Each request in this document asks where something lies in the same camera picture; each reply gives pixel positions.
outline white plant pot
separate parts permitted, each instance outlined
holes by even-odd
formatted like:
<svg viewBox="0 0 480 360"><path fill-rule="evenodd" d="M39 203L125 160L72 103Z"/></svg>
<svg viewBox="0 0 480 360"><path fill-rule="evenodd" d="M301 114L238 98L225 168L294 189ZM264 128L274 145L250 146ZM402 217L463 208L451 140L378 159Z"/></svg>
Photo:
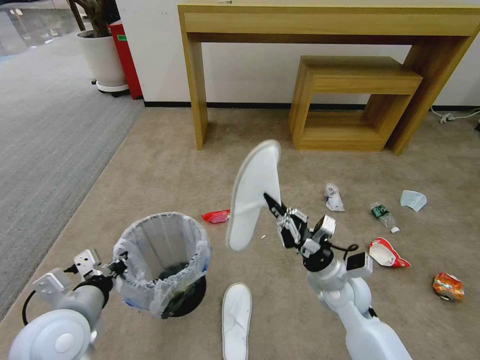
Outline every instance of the white plant pot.
<svg viewBox="0 0 480 360"><path fill-rule="evenodd" d="M88 37L93 34L92 30L86 30L77 37L97 88L109 93L127 90L129 86L113 37Z"/></svg>

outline beige carpet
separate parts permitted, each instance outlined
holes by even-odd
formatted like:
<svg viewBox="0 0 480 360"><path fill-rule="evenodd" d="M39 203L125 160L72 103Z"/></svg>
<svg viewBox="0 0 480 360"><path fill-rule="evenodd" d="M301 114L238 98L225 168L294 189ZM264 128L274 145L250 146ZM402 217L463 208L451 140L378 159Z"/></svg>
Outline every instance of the beige carpet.
<svg viewBox="0 0 480 360"><path fill-rule="evenodd" d="M282 144L282 199L315 222L330 213L326 182L338 185L346 212L334 213L338 245L362 249L377 236L389 239L411 268L374 267L368 279L373 305L399 334L414 359L480 358L480 134L475 120L439 125L429 118L401 156L389 151L298 152L284 110L209 110L206 143L195 150L189 109L148 109L139 119L66 226L34 278L67 267L81 250L95 247L107 261L112 246L133 221L162 211L201 214L230 205L237 170L260 141ZM402 190L428 197L419 213L400 207ZM385 204L400 233L391 235L369 212ZM115 292L103 311L97 359L222 358L220 309L232 282L246 283L253 296L250 359L348 359L338 318L318 304L306 283L301 258L281 246L273 218L264 212L255 241L242 253L225 247L226 225L205 225L213 246L207 292L182 318L158 320L121 303ZM432 291L432 277L449 272L464 281L466 299L449 303ZM27 287L0 324L0 354L22 328ZM46 307L33 298L28 317Z"/></svg>

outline red container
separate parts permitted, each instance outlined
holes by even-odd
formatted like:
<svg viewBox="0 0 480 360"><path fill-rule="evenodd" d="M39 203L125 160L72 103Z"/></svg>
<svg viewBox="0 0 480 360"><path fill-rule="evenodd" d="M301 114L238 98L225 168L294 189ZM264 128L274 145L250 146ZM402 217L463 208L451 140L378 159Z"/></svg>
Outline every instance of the red container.
<svg viewBox="0 0 480 360"><path fill-rule="evenodd" d="M129 43L127 42L127 36L125 35L124 26L122 20L112 22L109 26L111 29L111 35L115 42L116 51L120 57L121 67L125 73L125 79L130 89L131 98L136 100L142 98L142 88L140 87L139 77L135 70L132 54L130 53Z"/></svg>

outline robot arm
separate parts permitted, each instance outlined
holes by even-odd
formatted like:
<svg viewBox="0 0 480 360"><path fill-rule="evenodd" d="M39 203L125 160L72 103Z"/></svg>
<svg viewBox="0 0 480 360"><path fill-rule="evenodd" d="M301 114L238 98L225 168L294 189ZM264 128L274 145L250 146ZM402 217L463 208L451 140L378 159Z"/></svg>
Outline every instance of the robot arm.
<svg viewBox="0 0 480 360"><path fill-rule="evenodd" d="M308 270L307 281L320 302L338 314L346 330L346 347L353 360L411 360L395 331L380 321L371 307L372 294L363 279L373 272L373 261L365 252L351 255L358 245L335 246L335 220L328 215L314 228L308 228L307 216L277 203L263 194L276 217L277 232L285 248L295 248ZM332 249L344 251L335 259Z"/></svg>
<svg viewBox="0 0 480 360"><path fill-rule="evenodd" d="M125 272L127 256L124 253L100 267L95 250L87 249L75 256L74 264L65 271L57 267L36 280L23 306L25 327L13 341L8 360L89 359L113 278ZM80 273L83 281L69 291L70 281L64 272ZM49 303L52 311L28 322L26 307L33 294Z"/></svg>

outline carpet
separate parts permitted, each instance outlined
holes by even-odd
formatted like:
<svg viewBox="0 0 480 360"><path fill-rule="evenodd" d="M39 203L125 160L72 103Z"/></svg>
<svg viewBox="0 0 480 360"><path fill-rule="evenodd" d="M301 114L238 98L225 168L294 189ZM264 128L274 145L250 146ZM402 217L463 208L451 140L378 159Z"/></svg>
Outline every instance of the carpet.
<svg viewBox="0 0 480 360"><path fill-rule="evenodd" d="M201 214L228 208L237 171L259 142L280 141L282 200L310 216L337 221L335 244L366 250L387 238L410 268L374 264L367 279L379 317L395 329L414 359L478 359L480 323L480 134L476 120L438 124L430 117L401 156L383 152L303 151L293 148L285 110L209 109L202 151L195 148L190 109L149 108L132 128L83 203L34 274L67 267L74 255L94 247L104 261L122 231L149 214L179 211L202 222L213 248L207 288L192 313L159 320L121 303L115 291L103 310L98 359L221 359L221 304L233 282L252 293L249 358L348 359L345 330L320 305L306 282L301 257L284 249L267 210L260 214L254 239L241 253L225 246L226 224L206 224ZM332 213L324 201L325 183L338 185L345 212ZM418 213L400 207L402 190L428 197ZM384 204L400 232L370 214ZM438 272L459 277L463 302L450 303L432 291ZM0 323L0 354L22 328L21 306L27 286ZM47 307L33 297L28 318Z"/></svg>
<svg viewBox="0 0 480 360"><path fill-rule="evenodd" d="M75 34L0 63L0 319L144 110L91 85Z"/></svg>

